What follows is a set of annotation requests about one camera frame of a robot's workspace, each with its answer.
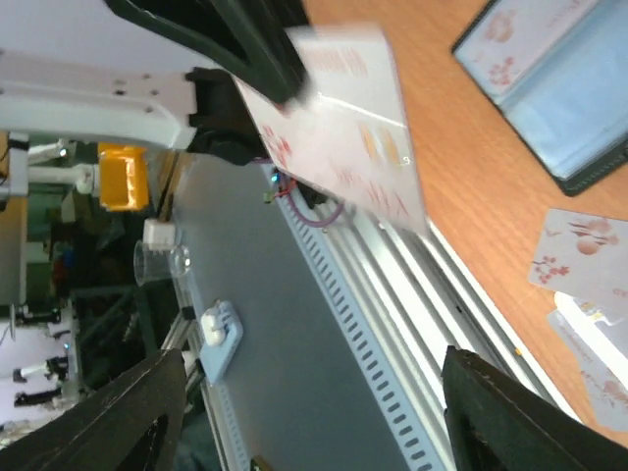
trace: clear plastic cup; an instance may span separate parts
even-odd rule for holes
[[[153,245],[139,240],[133,254],[135,281],[139,286],[182,277],[190,266],[184,245]]]

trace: gray surface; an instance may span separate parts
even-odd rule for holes
[[[26,300],[26,198],[11,198],[0,213],[0,304]]]
[[[230,300],[244,326],[225,382],[249,452],[276,469],[407,469],[266,189],[260,169],[200,158],[176,203],[204,302]]]

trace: wooden table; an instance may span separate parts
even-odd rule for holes
[[[576,413],[596,423],[580,368],[546,320],[553,293],[527,281],[550,208],[628,219],[628,167],[563,196],[450,46],[485,0],[306,0],[316,25],[377,22],[395,51],[428,213]]]

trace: yellow container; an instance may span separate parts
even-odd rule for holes
[[[98,144],[100,204],[109,211],[139,211],[148,206],[148,169],[142,147]]]

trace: card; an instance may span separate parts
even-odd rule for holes
[[[598,330],[628,358],[628,311],[615,312],[591,301],[572,299],[572,305],[577,306],[582,316],[590,322],[590,329]]]
[[[550,209],[528,280],[628,312],[628,222]]]
[[[375,215],[428,233],[393,52],[375,26],[289,32],[309,75],[277,107],[237,82],[274,164]]]
[[[595,303],[578,300],[564,292],[557,292],[554,301],[580,339],[596,353],[618,381],[628,387],[628,358],[624,338],[626,326],[623,325],[623,319],[613,316],[618,320],[611,322],[606,318],[606,313],[609,313],[607,309],[599,309]]]
[[[582,341],[560,311],[551,312],[548,321],[578,360],[580,374],[600,425],[628,432],[628,390]]]
[[[482,88],[500,95],[600,0],[501,0],[455,51]]]

